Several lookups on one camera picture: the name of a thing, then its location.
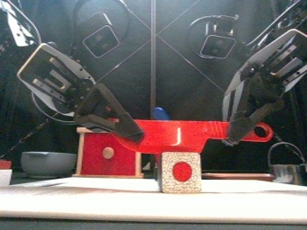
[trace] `white table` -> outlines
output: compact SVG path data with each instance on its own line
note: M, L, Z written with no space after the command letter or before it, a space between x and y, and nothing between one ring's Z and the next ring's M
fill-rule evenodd
M201 182L197 194L160 193L149 179L72 177L0 187L0 217L307 225L307 187Z

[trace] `white speckled block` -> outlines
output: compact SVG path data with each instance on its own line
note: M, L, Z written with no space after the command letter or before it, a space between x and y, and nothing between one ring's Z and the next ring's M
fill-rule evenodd
M201 191L201 166L199 153L164 152L159 156L159 189L165 193Z
M10 182L12 170L0 169L0 187L8 186Z

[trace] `red box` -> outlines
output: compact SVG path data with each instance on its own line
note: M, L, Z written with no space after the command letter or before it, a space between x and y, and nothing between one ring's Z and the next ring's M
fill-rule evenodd
M140 153L125 148L108 132L93 133L77 128L80 134L76 176L143 178Z

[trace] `red circle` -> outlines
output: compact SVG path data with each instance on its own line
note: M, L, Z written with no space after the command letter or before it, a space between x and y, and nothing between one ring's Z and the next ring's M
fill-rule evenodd
M192 176L192 167L187 162L179 162L172 167L172 176L176 181L185 182Z

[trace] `pot handle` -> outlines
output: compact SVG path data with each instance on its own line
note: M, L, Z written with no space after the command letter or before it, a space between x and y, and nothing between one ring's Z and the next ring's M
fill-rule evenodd
M287 146L291 146L292 148L295 148L295 150L297 151L297 153L296 152L292 152L292 153L300 158L301 162L305 164L305 160L303 158L300 149L295 145L292 145L289 142L281 141L281 142L275 143L269 147L269 149L268 149L268 154L267 154L267 163L268 163L268 166L271 165L271 152L272 152L273 148L277 147L277 146L280 146L280 145L287 145Z

